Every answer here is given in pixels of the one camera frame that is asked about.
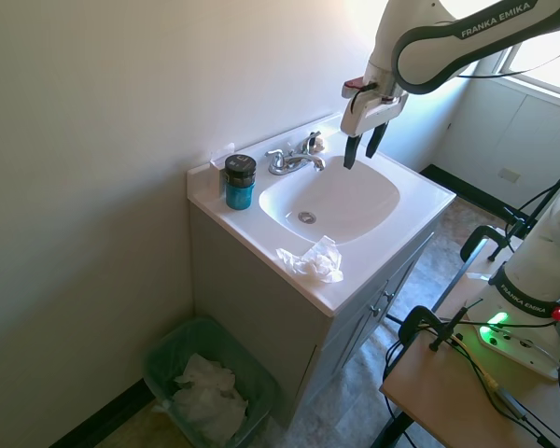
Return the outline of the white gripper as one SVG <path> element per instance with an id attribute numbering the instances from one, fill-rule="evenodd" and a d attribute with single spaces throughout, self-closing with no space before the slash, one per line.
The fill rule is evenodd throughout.
<path id="1" fill-rule="evenodd" d="M 341 131 L 348 135 L 343 167 L 352 169 L 360 144 L 361 135 L 373 130 L 369 143 L 366 146 L 366 157 L 371 159 L 387 129 L 387 123 L 400 115 L 408 100 L 405 92 L 397 97 L 384 97 L 372 84 L 360 88 L 343 86 L 343 94 L 350 94 L 350 101 L 345 109 L 341 122 Z"/>

